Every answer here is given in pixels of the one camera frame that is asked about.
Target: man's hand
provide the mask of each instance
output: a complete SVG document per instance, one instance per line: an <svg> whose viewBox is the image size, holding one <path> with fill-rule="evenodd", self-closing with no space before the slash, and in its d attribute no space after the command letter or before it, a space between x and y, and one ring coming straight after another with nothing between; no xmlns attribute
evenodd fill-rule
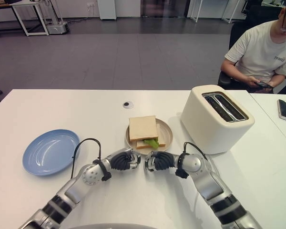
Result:
<svg viewBox="0 0 286 229"><path fill-rule="evenodd" d="M260 81L253 76L248 76L245 80L245 83L249 85L249 87L259 87L255 83L259 83Z"/></svg>

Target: bread slice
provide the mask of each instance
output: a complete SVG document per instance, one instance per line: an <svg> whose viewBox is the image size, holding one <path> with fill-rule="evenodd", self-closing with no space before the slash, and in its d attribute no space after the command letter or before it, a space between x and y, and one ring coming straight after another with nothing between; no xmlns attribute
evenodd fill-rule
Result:
<svg viewBox="0 0 286 229"><path fill-rule="evenodd" d="M129 140L157 138L156 116L129 118Z"/></svg>
<svg viewBox="0 0 286 229"><path fill-rule="evenodd" d="M160 147L163 147L165 146L165 140L164 140L164 137L161 133L161 130L160 130L160 124L157 124L157 132L158 132L158 143L160 145ZM144 149L144 148L151 148L151 145L149 144L146 144L143 140L140 140L140 141L137 141L137 146L136 146L137 149Z"/></svg>

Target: lettuce leaf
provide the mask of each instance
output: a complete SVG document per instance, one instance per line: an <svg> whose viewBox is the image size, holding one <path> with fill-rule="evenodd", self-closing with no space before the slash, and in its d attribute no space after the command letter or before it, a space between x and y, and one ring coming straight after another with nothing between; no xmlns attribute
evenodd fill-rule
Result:
<svg viewBox="0 0 286 229"><path fill-rule="evenodd" d="M160 145L158 139L145 139L144 143L149 144L152 148L157 149Z"/></svg>

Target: man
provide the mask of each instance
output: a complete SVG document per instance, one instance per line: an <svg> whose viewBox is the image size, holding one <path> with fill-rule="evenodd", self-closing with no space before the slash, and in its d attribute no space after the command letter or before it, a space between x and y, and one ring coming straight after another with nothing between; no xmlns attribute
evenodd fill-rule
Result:
<svg viewBox="0 0 286 229"><path fill-rule="evenodd" d="M247 30L225 55L221 71L232 79L232 88L249 92L272 93L256 83L272 87L286 76L286 8L278 20L269 21Z"/></svg>

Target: white cabinet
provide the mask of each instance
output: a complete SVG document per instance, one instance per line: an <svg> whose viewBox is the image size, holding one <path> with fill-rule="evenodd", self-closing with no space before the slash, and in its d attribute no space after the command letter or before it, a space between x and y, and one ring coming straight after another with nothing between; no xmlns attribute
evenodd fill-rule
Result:
<svg viewBox="0 0 286 229"><path fill-rule="evenodd" d="M114 0L98 0L100 18L103 19L116 19L115 2Z"/></svg>

